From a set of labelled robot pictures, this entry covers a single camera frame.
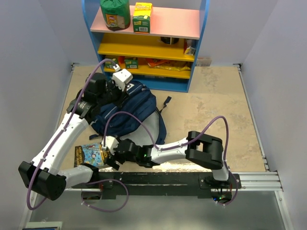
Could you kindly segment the navy blue student backpack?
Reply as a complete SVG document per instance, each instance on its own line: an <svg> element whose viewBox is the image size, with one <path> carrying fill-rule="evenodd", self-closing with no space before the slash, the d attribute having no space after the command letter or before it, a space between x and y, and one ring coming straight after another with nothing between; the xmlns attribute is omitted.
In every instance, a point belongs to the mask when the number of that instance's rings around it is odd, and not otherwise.
<svg viewBox="0 0 307 230"><path fill-rule="evenodd" d="M96 134L89 139L96 139L104 134L130 139L136 145L151 145L147 129L151 132L155 144L163 145L167 135L161 110L157 108L156 96L143 83L132 80L128 84L129 97L118 108L114 104L103 105L92 124Z"/></svg>

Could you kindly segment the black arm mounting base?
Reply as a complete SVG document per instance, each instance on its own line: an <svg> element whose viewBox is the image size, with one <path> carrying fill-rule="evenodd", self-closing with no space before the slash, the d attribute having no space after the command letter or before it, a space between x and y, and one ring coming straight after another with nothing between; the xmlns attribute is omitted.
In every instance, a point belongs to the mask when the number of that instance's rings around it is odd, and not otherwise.
<svg viewBox="0 0 307 230"><path fill-rule="evenodd" d="M126 194L121 181L130 196L196 196L212 197L212 194L227 190L229 185L213 182L211 172L100 172L97 180L103 182L103 199L114 199Z"/></svg>

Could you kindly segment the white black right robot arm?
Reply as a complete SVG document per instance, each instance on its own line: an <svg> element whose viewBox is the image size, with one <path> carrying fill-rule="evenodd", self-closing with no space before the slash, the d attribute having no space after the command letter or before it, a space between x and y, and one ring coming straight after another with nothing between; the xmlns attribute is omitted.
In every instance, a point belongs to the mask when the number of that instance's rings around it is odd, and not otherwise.
<svg viewBox="0 0 307 230"><path fill-rule="evenodd" d="M115 170L127 161L141 167L152 168L168 161L186 159L213 173L214 184L225 188L231 178L224 163L224 148L220 138L190 131L186 138L164 145L136 145L132 140L121 140L112 136L103 138L102 149L108 154L104 156L104 164Z"/></svg>

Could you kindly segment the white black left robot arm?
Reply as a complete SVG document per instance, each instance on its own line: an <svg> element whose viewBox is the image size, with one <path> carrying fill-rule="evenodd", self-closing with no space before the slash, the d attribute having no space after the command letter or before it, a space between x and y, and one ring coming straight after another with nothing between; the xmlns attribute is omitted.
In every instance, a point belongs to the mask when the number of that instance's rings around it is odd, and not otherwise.
<svg viewBox="0 0 307 230"><path fill-rule="evenodd" d="M77 137L94 122L101 107L123 103L131 80L132 74L126 69L113 73L111 80L102 73L87 78L50 141L30 163L20 164L18 171L29 193L36 192L54 201L66 188L78 184L94 188L99 184L98 168L88 163L64 171L60 171L60 166Z"/></svg>

